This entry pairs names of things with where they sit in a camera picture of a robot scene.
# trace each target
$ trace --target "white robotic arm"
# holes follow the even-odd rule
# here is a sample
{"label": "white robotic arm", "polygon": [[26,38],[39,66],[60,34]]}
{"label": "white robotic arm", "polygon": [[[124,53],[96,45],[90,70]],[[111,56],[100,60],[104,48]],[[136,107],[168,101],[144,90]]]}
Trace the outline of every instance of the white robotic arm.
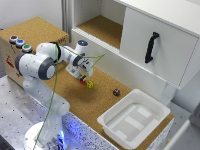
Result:
{"label": "white robotic arm", "polygon": [[[30,97],[49,108],[53,91],[42,80],[49,80],[54,75],[57,54],[58,63],[67,61],[69,65],[66,70],[74,77],[81,78],[80,70],[84,74],[82,78],[85,78],[93,74],[92,62],[88,58],[82,57],[86,56],[87,53],[88,44],[85,41],[79,41],[75,50],[67,46],[55,45],[55,43],[41,43],[36,49],[36,55],[19,54],[16,57],[15,66],[19,73],[24,76],[24,90]],[[69,112],[69,107],[69,103],[55,93],[51,111],[41,131],[35,150],[51,149],[48,143],[55,142],[57,135],[62,132],[62,116]],[[34,141],[30,141],[29,149],[30,147],[33,149],[33,145]]]}

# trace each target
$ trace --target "black handle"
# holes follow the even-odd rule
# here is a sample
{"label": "black handle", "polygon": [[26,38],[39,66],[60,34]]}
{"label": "black handle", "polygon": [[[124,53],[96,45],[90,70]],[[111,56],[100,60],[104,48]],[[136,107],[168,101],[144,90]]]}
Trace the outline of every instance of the black handle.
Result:
{"label": "black handle", "polygon": [[153,49],[153,45],[154,45],[154,40],[158,37],[159,37],[159,34],[156,33],[156,32],[153,32],[153,36],[149,40],[147,53],[146,53],[146,56],[145,56],[145,63],[146,64],[153,60],[153,57],[151,57],[151,53],[152,53],[152,49]]}

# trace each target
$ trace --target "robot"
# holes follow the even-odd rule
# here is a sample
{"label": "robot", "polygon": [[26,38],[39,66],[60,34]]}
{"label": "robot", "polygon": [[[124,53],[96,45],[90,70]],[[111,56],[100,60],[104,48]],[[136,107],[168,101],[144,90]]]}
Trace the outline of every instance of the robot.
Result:
{"label": "robot", "polygon": [[[53,91],[42,80],[49,80],[55,73],[55,64],[62,61],[69,63],[66,70],[75,78],[85,80],[93,74],[93,63],[87,56],[88,43],[78,41],[75,50],[57,43],[41,43],[36,48],[36,55],[21,53],[16,57],[15,66],[20,75],[24,76],[23,88],[27,94],[43,106],[49,108]],[[64,150],[62,116],[69,112],[69,103],[54,94],[51,111],[43,125],[38,142],[34,148],[38,133],[43,123],[31,127],[24,139],[25,150]]]}

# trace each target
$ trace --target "cabinet door handle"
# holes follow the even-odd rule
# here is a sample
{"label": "cabinet door handle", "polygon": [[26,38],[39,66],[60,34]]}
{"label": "cabinet door handle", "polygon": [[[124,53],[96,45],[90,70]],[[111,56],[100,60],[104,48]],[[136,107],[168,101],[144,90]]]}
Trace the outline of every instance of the cabinet door handle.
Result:
{"label": "cabinet door handle", "polygon": [[153,45],[154,45],[154,40],[158,37],[159,37],[159,34],[156,33],[156,32],[153,32],[153,36],[149,40],[147,53],[146,53],[146,56],[145,56],[145,63],[146,64],[153,60],[153,57],[151,57],[151,53],[152,53],[152,49],[153,49]]}

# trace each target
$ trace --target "white plastic tray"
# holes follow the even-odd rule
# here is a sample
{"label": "white plastic tray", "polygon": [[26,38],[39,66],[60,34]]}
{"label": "white plastic tray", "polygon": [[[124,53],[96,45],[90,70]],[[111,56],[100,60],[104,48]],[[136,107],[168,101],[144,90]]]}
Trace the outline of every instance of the white plastic tray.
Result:
{"label": "white plastic tray", "polygon": [[135,149],[169,113],[169,108],[135,89],[97,121],[105,133],[122,147]]}

